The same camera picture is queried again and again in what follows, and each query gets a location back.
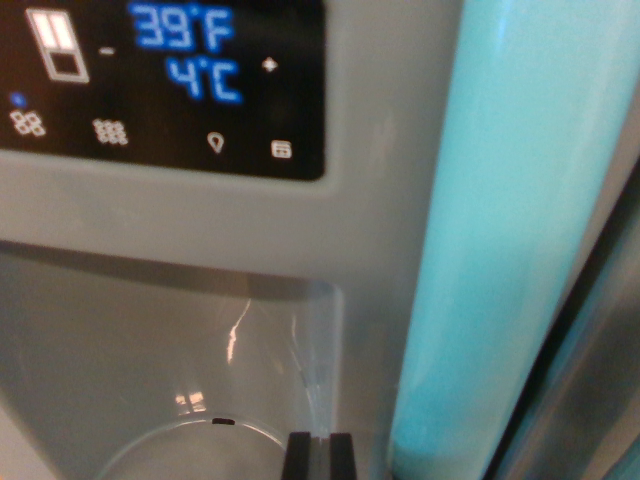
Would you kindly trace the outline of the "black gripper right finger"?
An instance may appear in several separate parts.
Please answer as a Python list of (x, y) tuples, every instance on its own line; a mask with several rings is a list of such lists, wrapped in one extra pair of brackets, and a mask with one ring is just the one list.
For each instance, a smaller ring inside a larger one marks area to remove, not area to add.
[(320, 442), (319, 478), (356, 480), (357, 468), (350, 433), (332, 433)]

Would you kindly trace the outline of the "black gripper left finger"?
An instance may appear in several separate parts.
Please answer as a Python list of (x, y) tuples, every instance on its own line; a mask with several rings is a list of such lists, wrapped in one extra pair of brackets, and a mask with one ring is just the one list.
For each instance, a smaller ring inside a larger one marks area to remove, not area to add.
[(287, 440), (281, 479), (314, 479), (317, 476), (316, 450), (316, 439), (310, 432), (291, 432)]

